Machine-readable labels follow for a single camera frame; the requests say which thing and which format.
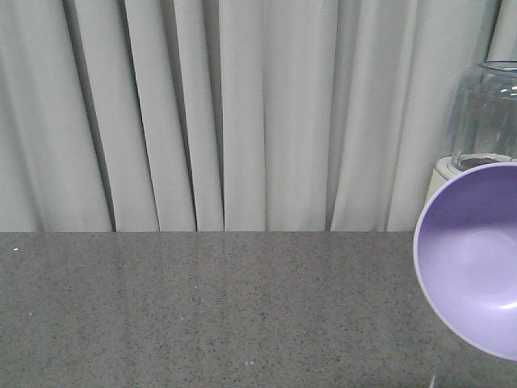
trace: countertop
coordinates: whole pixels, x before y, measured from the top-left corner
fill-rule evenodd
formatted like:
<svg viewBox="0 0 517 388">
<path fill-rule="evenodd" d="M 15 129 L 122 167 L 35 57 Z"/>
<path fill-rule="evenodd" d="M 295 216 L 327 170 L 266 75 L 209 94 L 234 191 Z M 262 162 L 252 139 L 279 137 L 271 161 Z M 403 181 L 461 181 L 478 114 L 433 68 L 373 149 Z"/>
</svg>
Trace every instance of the countertop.
<svg viewBox="0 0 517 388">
<path fill-rule="evenodd" d="M 517 386 L 429 307 L 411 240 L 0 234 L 0 386 Z"/>
</svg>

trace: blender jar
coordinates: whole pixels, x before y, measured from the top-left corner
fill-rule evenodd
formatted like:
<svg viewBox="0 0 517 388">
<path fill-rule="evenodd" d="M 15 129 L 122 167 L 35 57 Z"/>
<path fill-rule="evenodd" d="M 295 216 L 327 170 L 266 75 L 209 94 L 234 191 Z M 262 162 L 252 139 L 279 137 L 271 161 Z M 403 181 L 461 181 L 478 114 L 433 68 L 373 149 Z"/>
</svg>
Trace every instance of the blender jar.
<svg viewBox="0 0 517 388">
<path fill-rule="evenodd" d="M 517 159 L 517 61 L 489 61 L 462 74 L 450 120 L 460 171 Z"/>
</svg>

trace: bowl rim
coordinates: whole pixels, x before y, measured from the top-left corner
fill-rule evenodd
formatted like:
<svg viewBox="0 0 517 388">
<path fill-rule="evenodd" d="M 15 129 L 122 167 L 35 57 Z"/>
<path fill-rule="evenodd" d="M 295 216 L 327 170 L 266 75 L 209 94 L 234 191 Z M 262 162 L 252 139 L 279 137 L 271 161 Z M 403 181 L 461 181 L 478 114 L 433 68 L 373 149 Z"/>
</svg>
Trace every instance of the bowl rim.
<svg viewBox="0 0 517 388">
<path fill-rule="evenodd" d="M 439 318 L 444 322 L 449 329 L 451 329 L 456 335 L 458 335 L 463 341 L 465 341 L 467 344 L 470 344 L 474 346 L 477 349 L 482 350 L 483 352 L 486 352 L 488 354 L 491 354 L 492 356 L 496 356 L 499 358 L 503 358 L 505 360 L 510 361 L 517 361 L 517 354 L 514 356 L 510 356 L 501 352 L 496 352 L 492 349 L 486 348 L 480 344 L 477 344 L 472 339 L 466 337 L 463 335 L 457 328 L 454 327 L 439 311 L 439 309 L 436 307 L 435 303 L 432 301 L 431 296 L 427 292 L 426 286 L 424 285 L 422 274 L 420 272 L 420 266 L 418 263 L 418 241 L 420 236 L 420 230 L 422 229 L 422 223 L 424 219 L 426 218 L 427 212 L 429 211 L 429 208 L 433 205 L 436 198 L 438 198 L 442 192 L 447 190 L 451 185 L 453 185 L 457 180 L 463 179 L 467 175 L 476 174 L 478 171 L 490 169 L 490 168 L 517 168 L 517 162 L 496 162 L 491 164 L 485 164 L 483 166 L 473 167 L 466 171 L 461 172 L 459 175 L 455 176 L 454 178 L 447 181 L 441 188 L 439 188 L 435 194 L 431 196 L 429 201 L 426 203 L 426 205 L 423 207 L 422 212 L 420 213 L 420 216 L 418 217 L 417 225 L 414 229 L 414 237 L 413 237 L 413 261 L 414 261 L 414 269 L 417 273 L 418 283 L 420 284 L 420 289 L 423 291 L 423 294 L 425 295 L 427 302 L 429 305 L 431 305 L 431 308 L 433 311 L 439 316 Z"/>
</svg>

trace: bowl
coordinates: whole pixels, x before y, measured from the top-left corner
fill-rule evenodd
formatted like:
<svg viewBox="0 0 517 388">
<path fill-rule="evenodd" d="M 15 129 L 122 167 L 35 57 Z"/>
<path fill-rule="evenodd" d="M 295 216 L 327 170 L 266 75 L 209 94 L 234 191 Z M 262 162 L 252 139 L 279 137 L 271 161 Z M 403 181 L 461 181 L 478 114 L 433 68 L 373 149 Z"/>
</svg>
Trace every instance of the bowl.
<svg viewBox="0 0 517 388">
<path fill-rule="evenodd" d="M 414 266 L 452 331 L 517 361 L 517 163 L 475 167 L 442 186 L 418 219 Z"/>
</svg>

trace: white curtain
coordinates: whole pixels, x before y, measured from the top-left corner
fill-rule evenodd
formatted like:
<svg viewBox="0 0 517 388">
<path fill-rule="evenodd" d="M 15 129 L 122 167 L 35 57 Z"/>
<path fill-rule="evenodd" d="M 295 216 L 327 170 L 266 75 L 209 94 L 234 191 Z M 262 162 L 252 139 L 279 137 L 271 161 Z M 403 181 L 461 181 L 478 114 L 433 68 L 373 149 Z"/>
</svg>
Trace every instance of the white curtain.
<svg viewBox="0 0 517 388">
<path fill-rule="evenodd" d="M 411 230 L 517 1 L 2 0 L 0 230 Z"/>
</svg>

